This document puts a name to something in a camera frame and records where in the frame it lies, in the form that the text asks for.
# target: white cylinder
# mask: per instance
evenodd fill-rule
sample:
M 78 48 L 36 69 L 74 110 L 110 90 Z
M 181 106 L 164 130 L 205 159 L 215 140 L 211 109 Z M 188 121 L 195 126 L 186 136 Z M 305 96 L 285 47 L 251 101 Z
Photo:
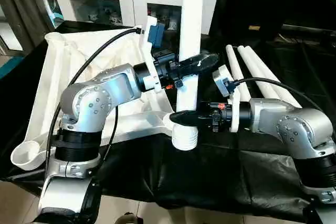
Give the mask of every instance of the white cylinder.
M 240 69 L 237 57 L 231 45 L 226 46 L 227 57 L 229 58 L 230 69 L 234 80 L 243 79 L 243 73 Z M 248 102 L 251 99 L 250 92 L 248 91 L 246 83 L 242 83 L 238 86 L 240 91 L 240 100 L 242 102 Z
M 179 61 L 199 54 L 201 47 L 203 0 L 183 0 L 181 13 L 181 36 Z M 183 87 L 177 91 L 176 111 L 195 110 L 198 76 L 183 78 Z M 197 145 L 198 130 L 175 124 L 172 142 L 175 148 L 189 151 Z
M 252 57 L 248 54 L 243 46 L 238 47 L 238 52 L 240 53 L 242 59 L 244 60 L 248 70 L 253 77 L 265 78 L 262 71 L 258 68 L 257 64 L 254 63 Z M 256 81 L 256 83 L 265 98 L 279 99 L 278 94 L 269 83 L 260 81 Z
M 280 82 L 279 79 L 273 74 L 273 72 L 260 59 L 260 57 L 256 54 L 256 52 L 254 52 L 254 50 L 250 46 L 245 47 L 245 50 L 252 57 L 252 60 L 258 66 L 258 68 L 262 71 L 265 78 L 271 79 L 273 81 Z M 298 103 L 298 101 L 292 96 L 292 94 L 287 89 L 284 89 L 282 87 L 279 87 L 279 86 L 276 86 L 276 85 L 273 85 L 273 84 L 271 84 L 271 86 L 277 92 L 280 99 L 284 100 L 285 102 L 288 102 L 288 103 L 292 104 L 293 106 L 295 106 L 297 108 L 302 108 L 300 103 Z

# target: black tablecloth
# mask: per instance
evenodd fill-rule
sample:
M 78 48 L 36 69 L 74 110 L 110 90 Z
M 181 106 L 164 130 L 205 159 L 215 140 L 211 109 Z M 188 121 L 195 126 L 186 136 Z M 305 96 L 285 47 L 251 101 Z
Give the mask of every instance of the black tablecloth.
M 109 26 L 65 22 L 60 33 L 113 29 Z M 174 48 L 176 36 L 165 45 Z M 202 47 L 217 52 L 226 63 L 225 41 L 205 38 Z M 37 193 L 43 184 L 43 165 L 27 172 L 14 167 L 10 154 L 24 139 L 44 63 L 47 43 L 42 42 L 10 74 L 0 80 L 2 134 L 0 175 Z M 336 58 L 321 48 L 262 43 L 255 47 L 265 63 L 284 83 L 311 97 L 333 122 L 336 108 L 332 79 Z M 246 77 L 249 74 L 244 67 Z M 262 97 L 249 84 L 253 97 Z M 167 92 L 172 105 L 175 92 Z M 211 76 L 202 76 L 198 100 L 224 101 Z M 298 98 L 302 105 L 308 105 Z M 154 201 L 162 207 L 193 206 L 225 212 L 272 216 L 304 221 L 302 210 L 309 197 L 300 189 L 299 177 L 282 143 L 268 135 L 200 132 L 198 146 L 189 152 L 176 150 L 171 138 L 159 134 L 114 144 L 100 170 L 105 195 Z

